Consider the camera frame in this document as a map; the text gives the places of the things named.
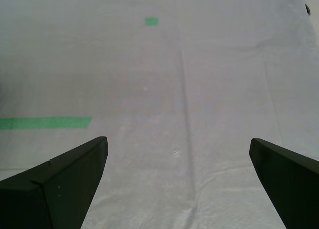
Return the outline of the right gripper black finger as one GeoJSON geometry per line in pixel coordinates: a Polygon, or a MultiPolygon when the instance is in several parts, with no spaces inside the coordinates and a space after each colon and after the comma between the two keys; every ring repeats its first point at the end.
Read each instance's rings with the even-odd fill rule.
{"type": "Polygon", "coordinates": [[[250,143],[250,159],[288,229],[319,227],[319,163],[262,139],[250,143]]]}
{"type": "Polygon", "coordinates": [[[103,175],[108,142],[97,137],[0,182],[2,229],[79,229],[103,175]]]}

